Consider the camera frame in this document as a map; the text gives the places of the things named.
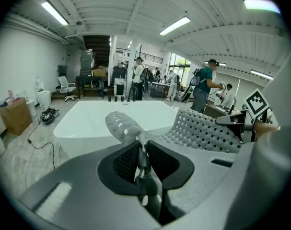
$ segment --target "ceiling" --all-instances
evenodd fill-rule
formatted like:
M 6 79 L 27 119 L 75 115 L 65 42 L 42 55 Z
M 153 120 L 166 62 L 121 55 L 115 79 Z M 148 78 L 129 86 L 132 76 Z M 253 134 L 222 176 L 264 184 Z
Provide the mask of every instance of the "ceiling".
M 243 0 L 50 0 L 68 26 L 41 7 L 44 1 L 18 0 L 11 12 L 72 43 L 82 44 L 83 35 L 137 37 L 196 64 L 215 58 L 234 74 L 254 69 L 274 76 L 291 56 L 281 15 L 249 11 Z M 159 35 L 185 15 L 190 23 Z

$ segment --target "gray robot part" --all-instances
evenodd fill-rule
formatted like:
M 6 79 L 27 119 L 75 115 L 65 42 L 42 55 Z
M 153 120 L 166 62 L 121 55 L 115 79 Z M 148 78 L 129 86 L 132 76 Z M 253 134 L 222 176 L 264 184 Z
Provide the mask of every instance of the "gray robot part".
M 105 118 L 110 133 L 124 144 L 135 140 L 144 146 L 148 140 L 174 143 L 179 146 L 238 153 L 241 143 L 238 137 L 224 125 L 218 125 L 215 119 L 192 109 L 181 108 L 172 128 L 164 134 L 153 135 L 121 112 L 112 112 Z
M 38 229 L 159 229 L 137 197 L 114 194 L 98 178 L 100 161 L 124 147 L 67 161 L 31 186 L 15 207 Z M 166 230 L 246 229 L 270 208 L 291 176 L 291 127 L 244 144 L 238 154 L 171 143 L 168 148 L 189 157 L 195 170 L 183 187 L 167 192 L 172 206 L 189 214 L 163 226 Z M 49 223 L 34 212 L 59 182 L 72 190 Z

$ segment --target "gray floor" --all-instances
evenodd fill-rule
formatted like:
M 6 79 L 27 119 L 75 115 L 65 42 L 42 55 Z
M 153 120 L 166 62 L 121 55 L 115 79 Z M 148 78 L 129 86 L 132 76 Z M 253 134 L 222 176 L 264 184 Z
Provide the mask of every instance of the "gray floor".
M 59 117 L 49 125 L 45 126 L 40 124 L 38 128 L 30 136 L 32 143 L 36 147 L 43 146 L 47 142 L 52 142 L 55 146 L 54 163 L 57 168 L 60 163 L 64 163 L 69 159 L 68 155 L 63 149 L 59 151 L 59 144 L 53 136 L 54 128 L 60 122 L 62 117 L 78 102 L 88 100 L 102 100 L 99 97 L 83 97 L 80 100 L 67 101 L 63 100 L 53 101 L 52 108 L 59 109 Z M 151 97 L 144 98 L 144 100 L 161 100 L 153 99 Z M 163 100 L 167 105 L 172 106 L 175 110 L 185 106 L 184 103 L 176 101 L 170 102 Z M 186 107 L 190 107 L 192 103 L 187 103 Z M 50 144 L 41 149 L 34 149 L 31 144 L 27 142 L 29 134 L 33 131 L 38 123 L 38 114 L 44 111 L 44 108 L 37 107 L 37 116 L 33 118 L 33 123 L 19 136 L 16 137 L 8 134 L 4 138 L 6 152 L 0 157 L 0 183 L 3 185 L 4 190 L 14 197 L 19 197 L 26 188 L 30 187 L 37 180 L 42 178 L 45 174 L 53 170 L 53 148 Z

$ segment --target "desk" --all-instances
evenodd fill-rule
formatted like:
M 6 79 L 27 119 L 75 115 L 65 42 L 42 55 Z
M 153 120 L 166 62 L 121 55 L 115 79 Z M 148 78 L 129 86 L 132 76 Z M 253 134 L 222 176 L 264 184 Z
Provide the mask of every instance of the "desk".
M 168 84 L 153 82 L 151 83 L 150 96 L 153 98 L 154 97 L 166 98 L 169 89 L 170 85 Z
M 229 111 L 223 109 L 221 106 L 206 104 L 204 114 L 212 118 L 217 118 L 228 115 L 228 112 Z
M 82 90 L 82 94 L 84 90 L 101 90 L 102 98 L 104 98 L 104 78 L 103 77 L 95 77 L 95 76 L 76 76 L 75 78 L 77 82 L 77 90 L 78 90 L 78 98 L 80 99 L 80 90 Z M 91 82 L 91 81 L 101 81 L 102 86 L 98 88 L 84 88 L 83 82 Z
M 130 116 L 146 131 L 173 126 L 177 115 L 161 101 L 80 101 L 61 119 L 54 135 L 70 158 L 120 144 L 105 123 L 106 116 L 114 111 Z

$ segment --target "white table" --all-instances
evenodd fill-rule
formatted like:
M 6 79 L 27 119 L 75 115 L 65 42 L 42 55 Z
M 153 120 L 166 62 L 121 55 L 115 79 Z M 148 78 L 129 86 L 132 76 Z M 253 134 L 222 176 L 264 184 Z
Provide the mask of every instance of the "white table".
M 161 101 L 79 101 L 59 122 L 54 136 L 70 158 L 120 144 L 105 124 L 114 111 L 130 116 L 146 131 L 172 126 L 177 115 Z

